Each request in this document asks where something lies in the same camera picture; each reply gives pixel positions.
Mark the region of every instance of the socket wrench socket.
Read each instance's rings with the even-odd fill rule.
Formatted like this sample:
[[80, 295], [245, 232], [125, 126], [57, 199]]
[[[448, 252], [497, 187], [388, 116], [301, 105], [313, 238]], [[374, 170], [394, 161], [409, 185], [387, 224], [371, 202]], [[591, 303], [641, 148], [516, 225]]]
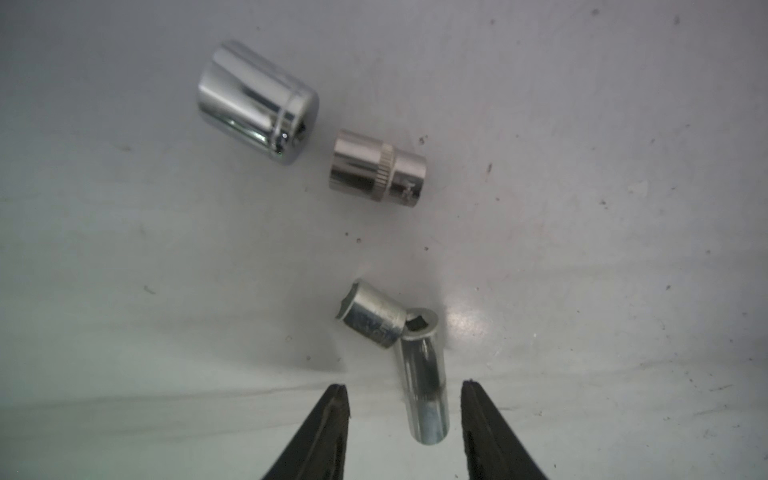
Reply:
[[406, 327], [396, 344], [411, 435], [424, 445], [440, 443], [450, 427], [445, 363], [437, 314], [408, 309]]
[[224, 42], [197, 84], [203, 118], [272, 160], [290, 164], [312, 132], [317, 93], [238, 41]]
[[331, 189], [413, 207], [422, 194], [427, 160], [381, 140], [340, 130], [333, 146]]
[[406, 308], [365, 280], [357, 279], [341, 301], [336, 318], [387, 349], [402, 335], [406, 325]]

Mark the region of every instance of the large chrome socket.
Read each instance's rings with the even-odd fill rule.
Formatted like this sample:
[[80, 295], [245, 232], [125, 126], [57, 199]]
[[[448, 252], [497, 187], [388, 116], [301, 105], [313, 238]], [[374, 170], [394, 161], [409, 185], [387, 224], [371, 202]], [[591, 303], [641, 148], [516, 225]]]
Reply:
[[227, 41], [200, 76], [197, 105], [215, 127], [289, 164], [312, 132], [319, 100], [301, 80], [238, 41]]

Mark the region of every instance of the gray surface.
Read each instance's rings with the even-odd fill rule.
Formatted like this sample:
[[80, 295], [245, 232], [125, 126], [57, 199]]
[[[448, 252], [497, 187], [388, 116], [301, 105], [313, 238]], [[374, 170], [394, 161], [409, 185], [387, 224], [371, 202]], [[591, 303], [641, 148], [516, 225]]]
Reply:
[[[2, 3], [0, 476], [258, 478], [345, 382], [349, 478], [462, 478], [472, 377], [551, 478], [765, 478], [765, 2], [327, 3]], [[195, 111], [227, 38], [320, 95], [291, 167]], [[339, 127], [415, 209], [328, 189]], [[357, 276], [447, 319], [436, 447]]]

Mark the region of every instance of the small socket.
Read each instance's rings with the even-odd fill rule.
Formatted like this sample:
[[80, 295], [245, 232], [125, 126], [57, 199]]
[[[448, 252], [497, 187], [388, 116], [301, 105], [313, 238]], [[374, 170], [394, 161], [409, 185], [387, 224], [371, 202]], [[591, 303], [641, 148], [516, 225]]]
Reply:
[[336, 318], [377, 345], [389, 348], [402, 335], [406, 309], [370, 283], [357, 279], [341, 301]]
[[381, 140], [340, 130], [333, 147], [333, 190], [413, 207], [422, 194], [427, 160]]

